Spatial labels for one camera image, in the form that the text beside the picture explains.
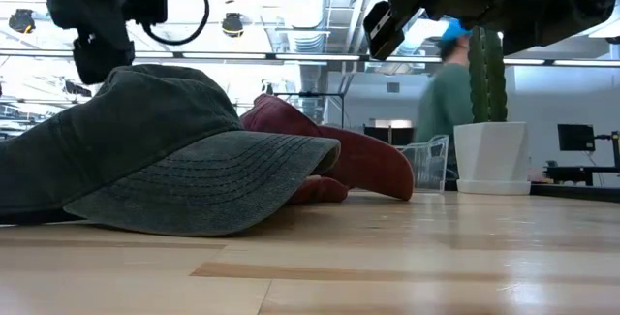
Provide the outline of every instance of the cap brim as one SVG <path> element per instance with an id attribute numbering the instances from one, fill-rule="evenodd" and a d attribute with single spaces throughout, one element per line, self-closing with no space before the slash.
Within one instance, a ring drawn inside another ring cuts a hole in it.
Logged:
<path id="1" fill-rule="evenodd" d="M 335 163 L 337 140 L 233 131 L 195 142 L 66 205 L 90 221 L 173 236 L 224 236 L 263 221 Z"/>

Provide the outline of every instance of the green cactus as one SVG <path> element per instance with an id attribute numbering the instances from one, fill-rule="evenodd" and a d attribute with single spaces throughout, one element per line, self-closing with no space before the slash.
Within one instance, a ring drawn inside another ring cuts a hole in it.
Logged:
<path id="1" fill-rule="evenodd" d="M 474 122 L 508 118 L 504 53 L 497 32 L 476 27 L 469 50 Z"/>

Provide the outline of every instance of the desk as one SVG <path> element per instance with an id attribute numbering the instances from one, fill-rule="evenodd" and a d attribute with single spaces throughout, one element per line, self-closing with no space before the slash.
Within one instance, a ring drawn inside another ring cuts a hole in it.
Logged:
<path id="1" fill-rule="evenodd" d="M 593 186 L 593 173 L 620 173 L 615 167 L 594 167 L 594 166 L 558 166 L 547 167 L 544 174 L 553 179 L 555 184 L 571 181 L 574 183 L 585 182 L 586 186 Z"/>
<path id="2" fill-rule="evenodd" d="M 620 205 L 354 193 L 236 238 L 0 228 L 16 314 L 620 313 Z"/>

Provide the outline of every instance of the man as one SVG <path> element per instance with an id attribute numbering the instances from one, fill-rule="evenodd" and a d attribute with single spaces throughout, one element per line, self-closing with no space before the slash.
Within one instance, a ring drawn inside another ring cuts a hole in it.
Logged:
<path id="1" fill-rule="evenodd" d="M 443 67 L 422 94 L 419 101 L 415 142 L 428 142 L 437 135 L 449 135 L 448 168 L 456 172 L 454 126 L 472 123 L 469 75 L 469 39 L 471 31 L 458 20 L 451 20 L 438 44 Z"/>

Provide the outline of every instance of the clear plastic container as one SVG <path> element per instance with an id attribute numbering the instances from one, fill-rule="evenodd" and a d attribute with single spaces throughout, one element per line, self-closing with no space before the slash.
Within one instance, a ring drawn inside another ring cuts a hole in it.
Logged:
<path id="1" fill-rule="evenodd" d="M 426 143 L 398 147 L 414 171 L 416 192 L 444 192 L 449 144 L 450 136 L 441 135 L 433 137 Z"/>

